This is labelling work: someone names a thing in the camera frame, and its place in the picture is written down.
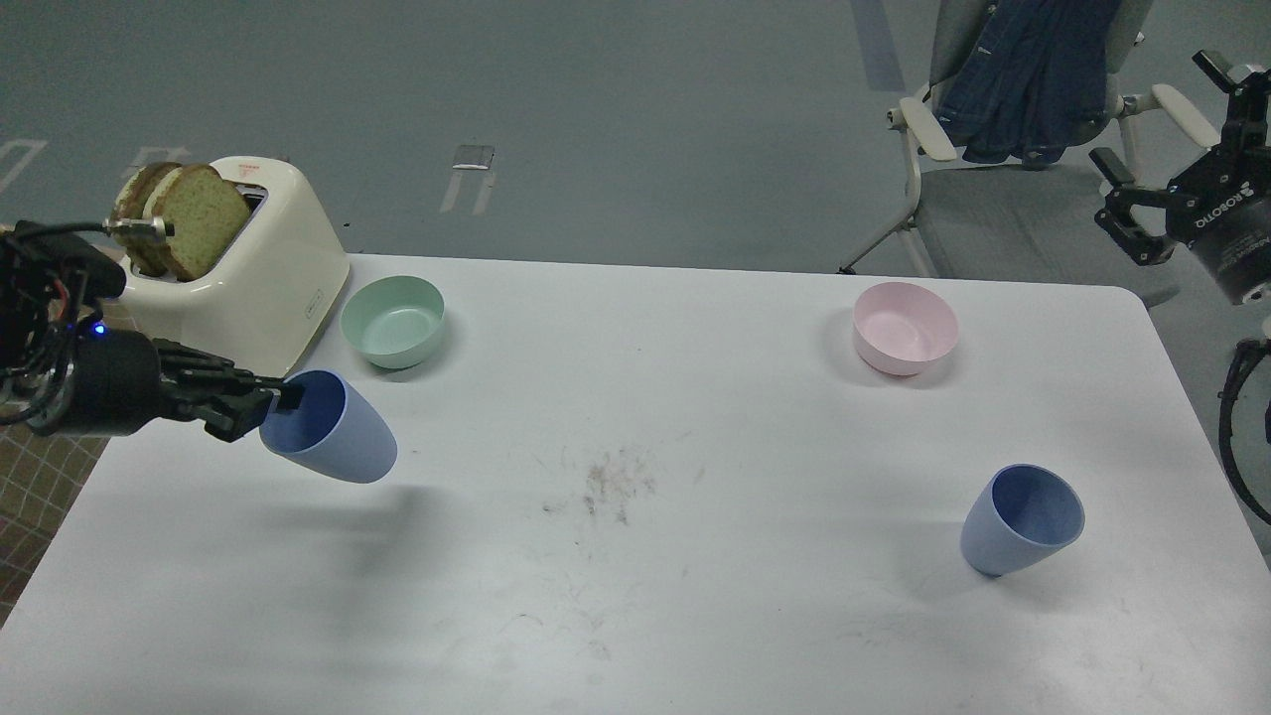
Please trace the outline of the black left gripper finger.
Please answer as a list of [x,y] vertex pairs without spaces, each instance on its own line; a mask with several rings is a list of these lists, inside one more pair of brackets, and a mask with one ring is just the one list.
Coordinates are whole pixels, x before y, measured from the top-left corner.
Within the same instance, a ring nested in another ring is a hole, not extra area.
[[236,442],[258,429],[272,403],[210,403],[205,406],[205,431],[222,442]]
[[269,378],[254,372],[236,372],[235,401],[249,413],[295,411],[305,386],[295,380]]

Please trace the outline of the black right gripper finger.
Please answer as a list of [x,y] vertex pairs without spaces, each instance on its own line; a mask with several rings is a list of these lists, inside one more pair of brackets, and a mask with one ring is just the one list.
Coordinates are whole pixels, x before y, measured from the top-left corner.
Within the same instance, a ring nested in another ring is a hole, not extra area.
[[1168,262],[1173,244],[1166,235],[1149,232],[1134,217],[1135,207],[1174,210],[1176,192],[1149,189],[1140,185],[1130,169],[1112,149],[1092,149],[1089,159],[1099,177],[1108,183],[1104,204],[1096,213],[1096,224],[1138,265],[1157,265]]
[[1254,63],[1232,63],[1216,51],[1201,50],[1193,63],[1227,97],[1216,149],[1263,149],[1268,135],[1270,71]]

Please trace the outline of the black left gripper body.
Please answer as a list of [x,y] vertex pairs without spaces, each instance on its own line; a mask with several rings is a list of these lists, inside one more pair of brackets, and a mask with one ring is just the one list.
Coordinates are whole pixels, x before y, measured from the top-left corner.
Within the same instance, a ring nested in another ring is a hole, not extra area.
[[132,436],[154,418],[205,422],[206,404],[225,403],[235,375],[231,359],[188,345],[89,331],[72,340],[64,384],[29,427],[37,436]]

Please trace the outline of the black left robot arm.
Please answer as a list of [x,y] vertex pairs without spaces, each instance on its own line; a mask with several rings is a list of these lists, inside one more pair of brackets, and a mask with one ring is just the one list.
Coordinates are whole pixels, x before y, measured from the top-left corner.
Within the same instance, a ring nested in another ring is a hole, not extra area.
[[205,422],[222,442],[301,406],[296,381],[239,370],[231,359],[104,325],[125,271],[83,240],[119,232],[164,243],[163,218],[36,224],[3,231],[3,424],[36,436],[131,436],[165,418]]

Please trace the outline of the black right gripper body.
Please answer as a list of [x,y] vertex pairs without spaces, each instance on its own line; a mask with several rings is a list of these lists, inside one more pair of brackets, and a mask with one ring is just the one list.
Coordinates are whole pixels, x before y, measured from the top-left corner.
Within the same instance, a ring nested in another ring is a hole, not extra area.
[[1268,298],[1268,182],[1267,146],[1213,146],[1167,185],[1195,199],[1192,207],[1167,210],[1167,235],[1188,249],[1234,305]]

